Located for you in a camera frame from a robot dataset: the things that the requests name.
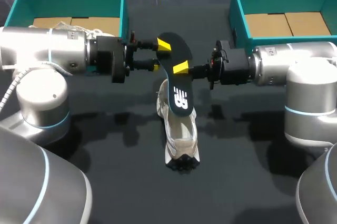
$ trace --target teal box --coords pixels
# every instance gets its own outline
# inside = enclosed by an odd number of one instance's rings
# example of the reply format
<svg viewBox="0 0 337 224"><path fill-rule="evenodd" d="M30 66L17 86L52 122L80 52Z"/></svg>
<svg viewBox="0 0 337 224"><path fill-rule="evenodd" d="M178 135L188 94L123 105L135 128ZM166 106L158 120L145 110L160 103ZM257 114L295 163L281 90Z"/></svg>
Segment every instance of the teal box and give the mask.
<svg viewBox="0 0 337 224"><path fill-rule="evenodd" d="M28 27L38 17L119 17L119 37L128 37L126 0L15 0L5 26Z"/></svg>
<svg viewBox="0 0 337 224"><path fill-rule="evenodd" d="M262 37L250 36L245 15L294 12L321 12L330 36ZM255 46L294 42L329 41L337 44L337 0L231 0L230 26L237 48L247 52Z"/></svg>

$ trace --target shoelace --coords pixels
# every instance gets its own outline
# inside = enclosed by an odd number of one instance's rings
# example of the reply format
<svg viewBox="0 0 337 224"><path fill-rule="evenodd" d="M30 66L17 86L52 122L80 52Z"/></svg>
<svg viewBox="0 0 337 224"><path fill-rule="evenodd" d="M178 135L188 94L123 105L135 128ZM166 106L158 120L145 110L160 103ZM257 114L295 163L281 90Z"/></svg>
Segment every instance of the shoelace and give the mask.
<svg viewBox="0 0 337 224"><path fill-rule="evenodd" d="M37 28L34 25L30 25L29 27L31 28ZM86 38L89 40L94 40L97 38L97 36L110 36L110 37L115 37L114 35L110 33L103 33L100 29L93 29L89 30L84 27L78 26L78 25L68 25L64 23L63 21L59 22L56 26L55 29L63 29L63 30L71 30L71 31L82 31L86 33Z"/></svg>

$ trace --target metal cylinder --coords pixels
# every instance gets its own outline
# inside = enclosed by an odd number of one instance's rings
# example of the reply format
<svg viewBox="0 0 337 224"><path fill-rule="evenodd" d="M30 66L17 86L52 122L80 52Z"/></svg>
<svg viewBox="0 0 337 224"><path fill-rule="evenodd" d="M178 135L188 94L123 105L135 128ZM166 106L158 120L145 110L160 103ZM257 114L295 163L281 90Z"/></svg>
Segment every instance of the metal cylinder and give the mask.
<svg viewBox="0 0 337 224"><path fill-rule="evenodd" d="M337 69L324 58L290 66L286 77L286 137L305 146L336 142Z"/></svg>
<svg viewBox="0 0 337 224"><path fill-rule="evenodd" d="M27 27L0 29L0 66L51 61L73 74L86 72L89 45L85 32Z"/></svg>
<svg viewBox="0 0 337 224"><path fill-rule="evenodd" d="M16 88L24 120L38 128L69 123L67 83L54 69L37 69L24 76Z"/></svg>
<svg viewBox="0 0 337 224"><path fill-rule="evenodd" d="M311 57L336 58L337 47L331 42L257 46L253 56L256 63L255 84L285 85L291 65Z"/></svg>

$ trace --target white cable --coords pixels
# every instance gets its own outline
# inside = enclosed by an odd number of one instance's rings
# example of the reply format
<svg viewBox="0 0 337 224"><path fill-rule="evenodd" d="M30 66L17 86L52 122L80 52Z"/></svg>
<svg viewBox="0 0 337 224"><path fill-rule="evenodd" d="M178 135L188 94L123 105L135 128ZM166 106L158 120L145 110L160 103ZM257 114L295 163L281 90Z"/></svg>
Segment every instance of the white cable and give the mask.
<svg viewBox="0 0 337 224"><path fill-rule="evenodd" d="M15 90L15 88L17 87L17 85L19 84L19 82L21 81L21 79L26 76L30 71L32 71L33 69L37 68L39 65L50 65L52 66L54 69L56 69L57 71L59 71L61 74L66 75L66 76L72 76L71 73L69 73L68 71L64 70L62 67L60 67L59 65L57 65L56 63L53 62L48 62L48 61L41 61L41 62L37 62L35 66L31 66L28 67L27 69L25 69L24 71L21 71L12 81L12 83L10 84L9 88L7 89L4 97L1 99L0 102L0 112L2 111L3 107L5 106L5 104L7 103L7 100L9 99L9 97L11 96L11 94L13 93L13 91Z"/></svg>

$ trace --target cardboard box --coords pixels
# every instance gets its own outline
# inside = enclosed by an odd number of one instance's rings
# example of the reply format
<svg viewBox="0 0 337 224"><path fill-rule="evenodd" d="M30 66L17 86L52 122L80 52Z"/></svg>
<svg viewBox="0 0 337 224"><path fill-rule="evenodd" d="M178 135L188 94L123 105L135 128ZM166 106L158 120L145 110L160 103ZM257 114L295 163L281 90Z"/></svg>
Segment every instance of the cardboard box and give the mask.
<svg viewBox="0 0 337 224"><path fill-rule="evenodd" d="M336 16L337 0L231 0L229 12L235 46L247 53L259 45L337 44Z"/></svg>
<svg viewBox="0 0 337 224"><path fill-rule="evenodd" d="M245 18L252 38L331 35L320 12L250 14Z"/></svg>
<svg viewBox="0 0 337 224"><path fill-rule="evenodd" d="M59 22L126 39L126 0L15 0L5 26L54 28Z"/></svg>

